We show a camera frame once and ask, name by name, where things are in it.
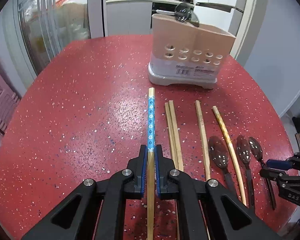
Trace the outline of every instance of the brown plastic spoon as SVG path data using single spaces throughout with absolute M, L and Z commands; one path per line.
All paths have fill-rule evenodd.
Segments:
M 244 138 L 243 135 L 239 135 L 237 137 L 237 155 L 239 156 L 240 160 L 242 161 L 242 163 L 246 168 L 249 205 L 250 205 L 250 209 L 255 211 L 253 181 L 252 181 L 251 170 L 249 167 L 249 163 L 251 160 L 250 148 L 247 140 Z
M 250 146 L 250 150 L 251 150 L 253 156 L 261 164 L 261 167 L 265 168 L 266 165 L 262 159 L 262 148 L 261 148 L 260 143 L 255 138 L 249 137 L 249 146 Z M 273 192 L 273 188 L 271 185 L 271 181 L 269 179 L 265 179 L 265 181 L 266 181 L 266 185 L 268 188 L 272 209 L 275 210 L 277 208 L 277 204 L 275 202 L 275 197 L 274 197 L 274 192 Z
M 227 188 L 238 196 L 231 173 L 228 171 L 229 157 L 225 145 L 217 136 L 211 136 L 209 138 L 208 148 L 212 161 L 222 170 L 225 176 Z

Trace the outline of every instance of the speckled tabletop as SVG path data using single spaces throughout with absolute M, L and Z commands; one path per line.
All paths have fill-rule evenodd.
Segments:
M 16 239 L 65 198 L 83 179 L 108 179 L 124 169 L 146 144 L 147 77 L 152 36 L 112 36 L 77 41 L 38 76 L 16 109 L 0 147 L 0 222 Z M 207 136 L 222 138 L 212 112 L 217 105 L 234 140 L 239 134 L 259 140 L 268 158 L 285 159 L 292 148 L 279 117 L 249 74 L 226 59 L 213 90 L 188 85 L 154 86 L 156 143 L 170 156 L 164 103 L 174 100 L 184 170 L 204 180 L 195 100 L 200 100 Z M 273 211 L 260 166 L 250 167 L 256 214 L 278 230 L 295 205 L 278 197 Z M 239 192 L 232 162 L 229 162 Z M 211 162 L 211 176 L 224 185 Z M 155 200 L 156 239 L 176 239 L 172 201 Z M 124 239 L 146 239 L 146 199 L 128 200 Z

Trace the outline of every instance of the cabinet door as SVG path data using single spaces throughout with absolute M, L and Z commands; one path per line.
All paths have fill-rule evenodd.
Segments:
M 129 34 L 150 34 L 152 2 L 131 1 L 129 10 Z
M 107 6 L 108 35 L 129 33 L 129 2 L 109 2 Z

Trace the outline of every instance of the glass door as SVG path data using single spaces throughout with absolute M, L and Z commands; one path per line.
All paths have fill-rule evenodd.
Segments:
M 18 0 L 18 15 L 37 74 L 71 41 L 90 38 L 87 0 Z

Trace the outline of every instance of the silver bolt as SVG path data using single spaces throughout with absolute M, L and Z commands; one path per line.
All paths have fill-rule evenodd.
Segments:
M 218 181 L 217 180 L 215 180 L 215 179 L 210 179 L 209 181 L 208 181 L 208 184 L 209 184 L 209 186 L 211 186 L 211 187 L 216 187 L 216 186 L 218 186 Z
M 93 179 L 85 179 L 83 184 L 85 186 L 91 186 L 93 184 Z
M 180 174 L 180 171 L 178 171 L 176 169 L 170 171 L 171 176 L 178 176 L 179 174 Z
M 129 169 L 124 169 L 124 170 L 122 171 L 122 174 L 123 174 L 124 176 L 129 176 L 129 175 L 131 175 L 131 173 L 132 173 L 132 171 L 129 170 Z

